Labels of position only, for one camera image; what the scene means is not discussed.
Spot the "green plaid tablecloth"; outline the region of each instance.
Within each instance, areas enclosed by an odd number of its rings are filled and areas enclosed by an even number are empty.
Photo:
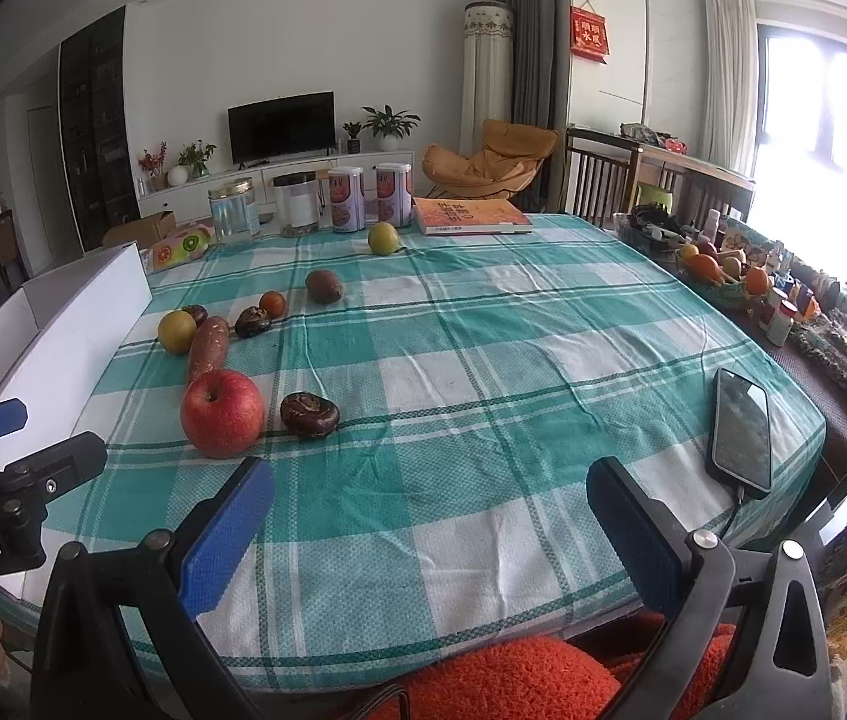
[[[178,525],[237,461],[207,461],[179,424],[185,358],[153,340],[162,314],[200,303],[230,322],[266,290],[285,322],[234,338],[226,365],[268,404],[254,448],[277,493],[225,598],[200,618],[241,683],[368,685],[502,637],[577,626],[633,600],[586,504],[588,466],[616,455],[687,528],[719,526],[731,497],[705,474],[713,376],[730,367],[772,401],[774,483],[734,538],[769,532],[814,468],[824,420],[790,378],[684,285],[578,218],[537,215],[527,235],[321,232],[215,247],[153,276],[153,300],[76,431],[109,446],[103,475],[50,506],[47,542],[100,551]],[[303,289],[333,269],[342,301]],[[283,430],[300,389],[340,406],[325,442]],[[33,620],[49,567],[26,579]],[[128,627],[153,666],[146,632]]]

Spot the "dark shelf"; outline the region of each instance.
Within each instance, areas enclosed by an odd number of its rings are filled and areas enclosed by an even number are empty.
[[[124,9],[60,46],[60,121],[76,226],[84,250],[107,229],[140,218],[122,97]]]

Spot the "pink canister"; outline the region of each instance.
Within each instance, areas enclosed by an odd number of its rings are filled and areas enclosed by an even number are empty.
[[[412,222],[414,172],[412,165],[387,162],[376,166],[377,218],[394,227]]]
[[[330,215],[334,232],[358,232],[367,228],[363,168],[334,167],[330,170]]]

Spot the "curtain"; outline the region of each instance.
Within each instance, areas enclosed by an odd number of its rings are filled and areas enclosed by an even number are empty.
[[[483,147],[485,119],[511,121],[513,11],[503,2],[473,2],[463,14],[463,114],[460,154]]]
[[[715,165],[753,174],[759,63],[753,0],[707,2],[707,105],[701,153]]]
[[[513,9],[513,108],[512,121],[551,128],[554,125],[554,50],[556,0],[499,0]],[[526,211],[546,203],[550,161],[534,182],[514,200]]]

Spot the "orange book cover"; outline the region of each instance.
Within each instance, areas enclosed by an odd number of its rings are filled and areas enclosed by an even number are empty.
[[[508,200],[433,200],[415,197],[417,226],[425,235],[530,232],[532,223]]]

